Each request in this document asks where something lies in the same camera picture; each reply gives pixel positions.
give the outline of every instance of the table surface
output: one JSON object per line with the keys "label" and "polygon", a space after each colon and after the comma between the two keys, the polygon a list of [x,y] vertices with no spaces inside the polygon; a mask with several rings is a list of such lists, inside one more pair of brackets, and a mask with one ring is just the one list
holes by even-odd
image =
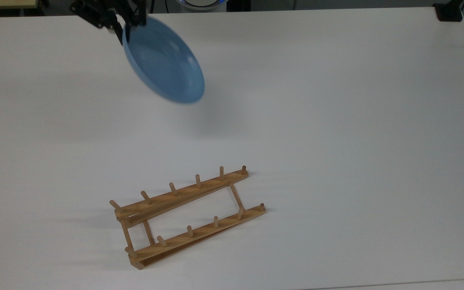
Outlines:
{"label": "table surface", "polygon": [[464,290],[464,280],[335,288],[335,290]]}
{"label": "table surface", "polygon": [[[288,290],[464,279],[464,22],[433,8],[154,15],[206,92],[157,97],[115,35],[0,19],[0,290]],[[138,271],[125,205],[247,165],[267,213]],[[237,211],[222,190],[151,220]],[[131,231],[147,245],[144,229]]]}
{"label": "table surface", "polygon": [[0,9],[35,8],[39,0],[0,0]]}

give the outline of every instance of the wooden dish rack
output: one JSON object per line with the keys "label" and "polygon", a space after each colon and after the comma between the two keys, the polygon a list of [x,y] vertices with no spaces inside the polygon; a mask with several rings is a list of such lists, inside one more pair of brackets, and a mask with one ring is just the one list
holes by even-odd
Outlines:
{"label": "wooden dish rack", "polygon": [[[135,202],[126,206],[119,206],[114,200],[110,204],[115,208],[114,213],[116,218],[121,223],[123,233],[125,235],[127,247],[125,251],[128,253],[130,263],[135,268],[142,270],[147,266],[156,263],[166,257],[174,255],[182,250],[194,246],[199,242],[213,237],[219,233],[233,228],[243,222],[248,222],[260,215],[266,213],[263,203],[251,209],[244,209],[241,199],[234,187],[234,183],[241,181],[248,177],[247,167],[243,166],[242,169],[231,173],[224,174],[223,166],[220,167],[220,176],[205,181],[200,181],[199,175],[195,176],[196,183],[184,188],[176,189],[173,183],[169,186],[171,191],[156,197],[148,197],[145,191],[141,192],[144,200]],[[156,243],[151,233],[148,220],[184,205],[200,197],[204,197],[210,193],[230,187],[234,198],[239,206],[238,213],[218,219],[214,217],[214,222],[201,226],[197,229],[192,229],[187,226],[187,232],[177,235],[172,238],[164,240],[161,236],[157,236],[158,242]],[[143,224],[150,246],[135,250],[130,239],[128,229],[132,226]]]}

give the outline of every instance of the blue plate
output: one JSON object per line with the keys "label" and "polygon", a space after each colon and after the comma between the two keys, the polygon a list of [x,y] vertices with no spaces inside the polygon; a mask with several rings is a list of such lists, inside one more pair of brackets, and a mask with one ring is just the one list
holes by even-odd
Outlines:
{"label": "blue plate", "polygon": [[162,22],[149,17],[145,26],[130,32],[123,48],[130,65],[156,93],[178,103],[201,99],[205,81],[201,68],[185,42]]}

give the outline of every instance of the black device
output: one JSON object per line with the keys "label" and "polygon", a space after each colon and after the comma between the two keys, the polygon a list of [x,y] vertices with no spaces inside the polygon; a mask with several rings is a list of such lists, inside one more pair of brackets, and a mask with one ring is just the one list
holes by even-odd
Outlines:
{"label": "black device", "polygon": [[75,0],[69,7],[76,15],[80,16],[97,28],[106,27],[114,31],[123,45],[123,28],[118,22],[116,14],[121,15],[125,21],[126,41],[130,41],[130,29],[146,25],[147,0],[131,0],[139,11],[136,15],[128,0]]}
{"label": "black device", "polygon": [[436,16],[440,21],[461,22],[463,15],[459,6],[464,0],[451,0],[447,4],[434,4]]}

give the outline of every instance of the robotic arm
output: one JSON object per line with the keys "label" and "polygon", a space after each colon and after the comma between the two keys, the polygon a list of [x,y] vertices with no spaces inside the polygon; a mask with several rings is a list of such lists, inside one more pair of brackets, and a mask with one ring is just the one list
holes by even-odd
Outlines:
{"label": "robotic arm", "polygon": [[123,45],[123,28],[118,22],[116,14],[125,21],[126,41],[130,41],[130,29],[138,25],[146,25],[147,0],[131,0],[139,11],[135,15],[128,0],[75,0],[69,7],[76,15],[85,19],[97,28],[105,26],[113,30],[121,45]]}

